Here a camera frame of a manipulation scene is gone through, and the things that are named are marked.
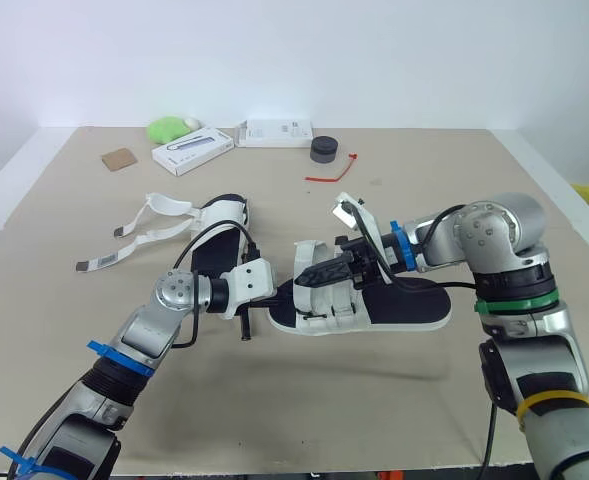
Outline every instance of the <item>black round container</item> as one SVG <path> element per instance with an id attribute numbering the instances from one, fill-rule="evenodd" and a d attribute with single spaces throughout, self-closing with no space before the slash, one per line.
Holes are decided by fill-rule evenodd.
<path id="1" fill-rule="evenodd" d="M 318 163 L 330 163 L 336 158 L 338 142 L 332 137 L 316 137 L 312 140 L 310 158 Z"/>

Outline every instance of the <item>white strap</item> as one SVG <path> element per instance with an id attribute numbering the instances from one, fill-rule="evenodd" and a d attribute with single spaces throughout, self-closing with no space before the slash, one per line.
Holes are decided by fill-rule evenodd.
<path id="1" fill-rule="evenodd" d="M 118 227 L 116 230 L 114 230 L 115 237 L 124 237 L 132 233 L 136 228 L 136 224 L 146 207 L 150 207 L 152 211 L 158 213 L 159 215 L 166 215 L 171 217 L 176 217 L 179 215 L 190 215 L 192 218 L 188 218 L 187 220 L 174 225 L 173 227 L 162 228 L 158 230 L 148 230 L 143 235 L 137 235 L 132 243 L 121 248 L 115 253 L 110 253 L 109 255 L 94 258 L 92 260 L 86 260 L 84 262 L 78 262 L 76 264 L 77 272 L 92 272 L 100 268 L 109 267 L 110 265 L 114 265 L 115 263 L 120 262 L 124 258 L 131 255 L 139 245 L 167 240 L 168 238 L 179 235 L 180 233 L 187 230 L 190 225 L 192 225 L 194 218 L 198 218 L 201 214 L 201 210 L 198 208 L 193 208 L 191 202 L 174 200 L 160 193 L 149 193 L 145 196 L 145 198 L 145 205 L 143 205 L 143 207 L 138 211 L 136 217 L 134 217 L 134 220 L 127 225 L 123 225 L 122 227 Z"/>

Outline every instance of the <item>white box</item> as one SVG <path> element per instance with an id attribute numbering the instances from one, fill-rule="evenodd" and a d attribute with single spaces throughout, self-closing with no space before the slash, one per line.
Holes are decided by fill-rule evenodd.
<path id="1" fill-rule="evenodd" d="M 216 128 L 204 127 L 155 148 L 152 158 L 178 177 L 232 148 L 232 137 Z"/>
<path id="2" fill-rule="evenodd" d="M 235 130 L 239 147 L 309 148 L 312 124 L 304 119 L 250 119 Z"/>

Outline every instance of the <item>beige tabletop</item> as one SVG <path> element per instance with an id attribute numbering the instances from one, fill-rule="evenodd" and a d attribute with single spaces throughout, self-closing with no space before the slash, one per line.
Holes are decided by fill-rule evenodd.
<path id="1" fill-rule="evenodd" d="M 145 131 L 81 128 L 0 232 L 0 445 L 16 448 L 37 418 L 95 360 L 171 265 L 187 238 L 148 246 L 113 267 L 81 274 L 77 260 L 107 254 L 148 192 L 202 204 L 249 199 L 250 230 L 284 281 L 297 240 L 331 242 L 346 229 L 330 214 L 340 191 L 399 223 L 500 191 L 531 194 L 548 213 L 544 237 L 589 369 L 589 248 L 510 154 L 486 131 L 322 130 L 340 142 L 318 165 L 305 149 L 235 149 L 174 177 L 151 160 Z M 108 171 L 103 153 L 130 148 L 138 163 Z M 358 153 L 337 184 L 315 184 Z M 470 280 L 463 267 L 427 275 Z M 430 333 L 282 333 L 261 311 L 254 338 L 238 320 L 207 316 L 193 349 L 174 351 L 141 394 L 116 473 L 266 473 L 415 469 L 480 462 L 490 402 L 478 344 L 486 338 L 473 294 L 450 291 L 453 315 Z M 529 459 L 501 412 L 493 462 Z M 8 461 L 0 455 L 0 470 Z"/>

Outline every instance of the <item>blue tape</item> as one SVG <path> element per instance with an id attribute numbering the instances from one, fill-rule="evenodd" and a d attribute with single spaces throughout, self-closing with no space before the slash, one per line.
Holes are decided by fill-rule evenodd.
<path id="1" fill-rule="evenodd" d="M 95 342 L 92 340 L 87 346 L 98 353 L 101 357 L 109 358 L 110 360 L 123 365 L 126 368 L 129 368 L 133 372 L 140 373 L 146 377 L 151 377 L 154 375 L 154 369 L 143 365 L 142 363 L 137 362 L 136 360 L 131 359 L 127 355 L 123 355 L 121 352 L 114 350 L 109 345 L 104 345 L 102 343 Z"/>
<path id="2" fill-rule="evenodd" d="M 407 271 L 411 272 L 416 270 L 416 259 L 414 258 L 414 254 L 412 253 L 412 248 L 410 247 L 410 240 L 407 238 L 405 230 L 398 226 L 396 220 L 392 220 L 390 222 L 390 226 L 392 227 L 392 232 L 396 235 L 396 239 L 398 240 L 398 244 L 401 247 L 401 253 L 403 254 L 403 259 L 405 260 L 405 266 L 407 267 Z"/>
<path id="3" fill-rule="evenodd" d="M 14 462 L 18 464 L 16 472 L 21 476 L 42 472 L 57 475 L 61 478 L 64 478 L 65 480 L 78 480 L 74 475 L 66 472 L 65 470 L 46 467 L 44 465 L 36 465 L 36 459 L 34 457 L 23 458 L 18 453 L 10 450 L 7 447 L 1 447 L 0 452 L 5 456 L 10 457 Z"/>

